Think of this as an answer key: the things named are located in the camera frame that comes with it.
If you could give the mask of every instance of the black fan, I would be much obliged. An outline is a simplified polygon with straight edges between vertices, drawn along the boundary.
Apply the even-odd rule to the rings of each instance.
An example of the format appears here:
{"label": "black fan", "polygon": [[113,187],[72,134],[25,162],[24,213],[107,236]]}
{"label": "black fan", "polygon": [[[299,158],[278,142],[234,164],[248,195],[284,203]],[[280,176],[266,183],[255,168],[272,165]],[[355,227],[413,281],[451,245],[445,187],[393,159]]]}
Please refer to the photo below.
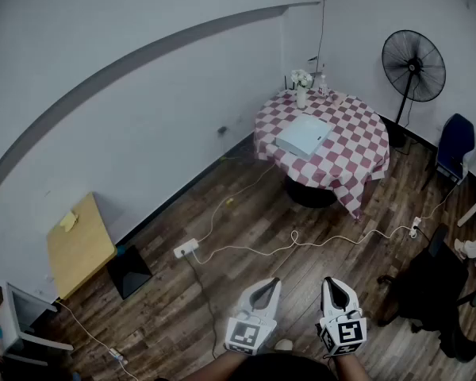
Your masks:
{"label": "black fan", "polygon": [[446,82],[443,57],[436,46],[416,31],[391,34],[382,47],[382,66],[388,80],[404,95],[395,124],[387,125],[390,144],[403,147],[405,136],[398,126],[405,100],[428,102],[441,93]]}

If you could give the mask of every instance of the blue chair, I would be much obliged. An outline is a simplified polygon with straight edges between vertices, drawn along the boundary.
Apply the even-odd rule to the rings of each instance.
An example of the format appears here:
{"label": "blue chair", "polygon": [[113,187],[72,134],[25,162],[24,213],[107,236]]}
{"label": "blue chair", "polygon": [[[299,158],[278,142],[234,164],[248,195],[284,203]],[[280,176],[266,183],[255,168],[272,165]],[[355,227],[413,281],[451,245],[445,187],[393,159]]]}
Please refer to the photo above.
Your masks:
{"label": "blue chair", "polygon": [[425,168],[431,166],[427,180],[421,190],[427,187],[438,167],[442,167],[450,175],[451,181],[456,185],[463,179],[463,157],[474,149],[474,126],[464,116],[453,114],[443,128],[443,134],[437,148],[436,159],[430,160]]}

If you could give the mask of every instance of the white wall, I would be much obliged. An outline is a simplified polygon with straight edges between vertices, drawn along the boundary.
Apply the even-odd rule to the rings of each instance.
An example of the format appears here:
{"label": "white wall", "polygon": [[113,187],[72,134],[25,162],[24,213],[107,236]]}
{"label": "white wall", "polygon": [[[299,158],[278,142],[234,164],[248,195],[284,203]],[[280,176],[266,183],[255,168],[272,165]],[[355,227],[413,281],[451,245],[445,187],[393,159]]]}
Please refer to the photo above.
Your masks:
{"label": "white wall", "polygon": [[[0,0],[0,156],[120,55],[197,21],[310,0],[167,1]],[[247,136],[283,88],[285,9],[243,14],[243,24],[202,39],[192,29],[193,42],[109,85],[36,143],[0,186],[0,279],[52,301],[45,236],[87,192],[118,241]]]}
{"label": "white wall", "polygon": [[[385,76],[382,46],[391,33],[412,29],[440,50],[447,80],[437,99],[413,104],[409,130],[436,144],[445,121],[461,113],[476,132],[476,0],[328,0],[325,17],[321,55],[330,87],[394,120],[402,96]],[[401,125],[408,109],[409,101]],[[470,170],[476,174],[476,153]]]}

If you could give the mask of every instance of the red and white checkered tablecloth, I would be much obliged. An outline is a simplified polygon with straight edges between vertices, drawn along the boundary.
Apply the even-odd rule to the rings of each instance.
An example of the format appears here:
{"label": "red and white checkered tablecloth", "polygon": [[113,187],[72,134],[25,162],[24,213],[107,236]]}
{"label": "red and white checkered tablecloth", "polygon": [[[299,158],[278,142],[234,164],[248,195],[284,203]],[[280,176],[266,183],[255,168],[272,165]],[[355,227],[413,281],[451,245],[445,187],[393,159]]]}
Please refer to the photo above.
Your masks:
{"label": "red and white checkered tablecloth", "polygon": [[[348,95],[339,106],[313,90],[307,96],[307,107],[303,110],[296,106],[295,90],[285,90],[264,104],[255,119],[257,158],[274,161],[291,179],[307,187],[333,191],[349,213],[359,218],[365,182],[384,178],[390,163],[386,127],[355,96]],[[333,126],[310,161],[275,144],[275,137],[302,113]]]}

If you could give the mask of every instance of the white cable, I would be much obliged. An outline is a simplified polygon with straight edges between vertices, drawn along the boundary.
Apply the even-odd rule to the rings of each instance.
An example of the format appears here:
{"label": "white cable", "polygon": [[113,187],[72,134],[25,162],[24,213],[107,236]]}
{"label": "white cable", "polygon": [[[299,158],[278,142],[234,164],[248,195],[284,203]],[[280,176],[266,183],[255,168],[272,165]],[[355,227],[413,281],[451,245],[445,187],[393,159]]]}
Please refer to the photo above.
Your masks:
{"label": "white cable", "polygon": [[254,185],[256,185],[257,182],[259,182],[259,181],[261,180],[261,178],[264,177],[265,174],[266,174],[267,172],[269,172],[269,170],[272,169],[274,166],[275,166],[275,164],[273,164],[271,167],[269,167],[265,172],[263,172],[263,173],[261,174],[261,176],[260,176],[254,183],[250,184],[248,187],[245,187],[244,189],[240,190],[239,192],[236,192],[235,194],[231,194],[231,195],[229,195],[227,198],[223,198],[223,199],[221,200],[221,202],[217,205],[217,207],[215,208],[215,210],[214,210],[213,213],[212,213],[212,217],[211,217],[211,219],[210,219],[210,221],[209,221],[210,226],[209,226],[209,232],[208,232],[208,234],[206,234],[206,236],[204,236],[202,239],[198,240],[198,243],[201,243],[204,239],[208,238],[209,235],[212,233],[212,231],[213,231],[213,218],[215,217],[215,213],[219,210],[219,208],[222,206],[222,204],[223,204],[226,200],[228,200],[228,199],[230,199],[230,198],[233,198],[234,196],[237,196],[237,195],[239,195],[240,193],[246,191],[249,187],[253,187]]}
{"label": "white cable", "polygon": [[322,244],[313,244],[313,243],[298,243],[297,240],[298,240],[298,231],[297,230],[293,230],[291,232],[291,240],[293,241],[293,243],[290,245],[290,246],[287,246],[287,247],[281,247],[281,248],[277,248],[276,250],[272,251],[272,252],[261,252],[261,251],[257,251],[253,248],[250,248],[250,247],[245,247],[245,246],[237,246],[237,245],[227,245],[223,248],[219,248],[218,250],[215,250],[214,252],[212,252],[208,259],[201,262],[199,259],[198,259],[198,256],[196,256],[196,253],[194,250],[192,250],[192,254],[194,255],[194,258],[196,259],[196,261],[200,264],[200,265],[203,265],[203,264],[206,264],[208,261],[210,261],[213,257],[214,254],[216,254],[217,252],[220,252],[222,250],[225,250],[226,248],[235,248],[235,249],[247,249],[249,251],[252,251],[252,252],[255,252],[256,254],[259,254],[260,256],[271,256],[273,254],[275,254],[277,251],[281,251],[281,250],[287,250],[288,248],[291,248],[293,247],[294,245],[313,245],[314,247],[322,247],[323,245],[325,245],[326,243],[328,243],[330,240],[333,240],[334,238],[341,238],[343,240],[346,240],[346,241],[349,241],[353,244],[359,244],[361,243],[363,240],[365,240],[367,238],[367,236],[372,233],[372,232],[375,232],[375,233],[378,233],[378,234],[381,234],[381,236],[387,238],[387,239],[390,239],[394,233],[399,230],[399,229],[407,229],[407,230],[410,230],[411,228],[410,227],[407,227],[407,226],[404,226],[404,225],[401,225],[399,227],[397,227],[393,232],[391,232],[391,234],[389,236],[385,235],[384,233],[381,233],[380,231],[376,230],[376,229],[372,229],[370,232],[368,232],[367,234],[365,234],[365,236],[363,236],[363,238],[360,240],[360,241],[353,241],[351,239],[348,239],[347,237],[344,237],[344,236],[333,236],[331,238],[328,238],[324,243]]}
{"label": "white cable", "polygon": [[457,187],[457,185],[455,185],[453,187],[453,189],[450,190],[450,192],[446,195],[446,198],[444,198],[444,200],[439,204],[437,205],[436,207],[434,207],[434,210],[428,215],[428,217],[420,217],[421,220],[424,220],[424,219],[429,219],[432,217],[432,215],[434,214],[434,212],[436,211],[436,209],[441,206],[443,203],[446,202],[446,199],[448,199],[448,197],[450,196],[451,192],[453,192],[453,190]]}
{"label": "white cable", "polygon": [[[94,339],[95,341],[97,341],[98,343],[100,343],[100,344],[102,344],[104,347],[106,347],[106,349],[107,349],[108,352],[111,352],[111,349],[110,349],[108,346],[106,346],[106,345],[105,345],[104,343],[102,343],[101,341],[97,340],[95,337],[93,337],[93,336],[88,332],[88,330],[85,329],[85,326],[83,326],[83,325],[79,322],[79,320],[76,318],[76,316],[74,316],[74,314],[72,313],[72,310],[70,310],[69,308],[67,308],[62,302],[56,301],[56,303],[58,303],[59,305],[63,306],[65,309],[67,309],[67,310],[71,313],[71,315],[72,315],[72,317],[74,318],[74,320],[78,323],[78,325],[81,326],[81,329],[83,329],[83,330],[86,332],[86,334],[87,334],[88,336],[90,336],[92,339]],[[132,375],[132,374],[131,374],[130,372],[128,372],[127,370],[125,370],[125,367],[124,367],[124,365],[121,363],[120,360],[118,360],[118,363],[120,363],[121,368],[125,371],[125,374],[127,374],[127,375],[133,377],[136,381],[139,381],[134,375]]]}

